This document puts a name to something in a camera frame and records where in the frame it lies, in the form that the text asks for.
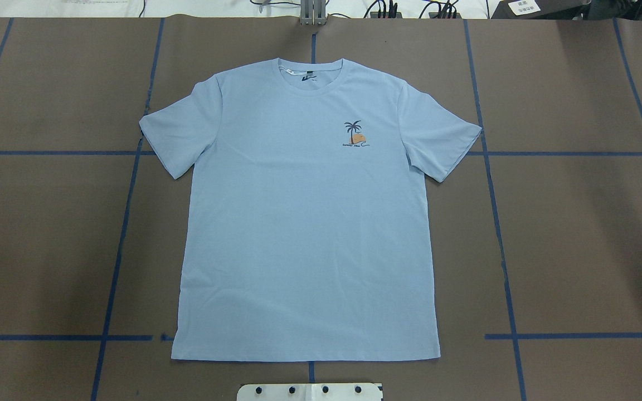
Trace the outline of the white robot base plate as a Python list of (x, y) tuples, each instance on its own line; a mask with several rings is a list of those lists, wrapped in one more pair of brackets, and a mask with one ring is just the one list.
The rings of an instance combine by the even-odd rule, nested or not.
[(237, 391), (237, 400), (383, 400), (376, 383), (250, 384)]

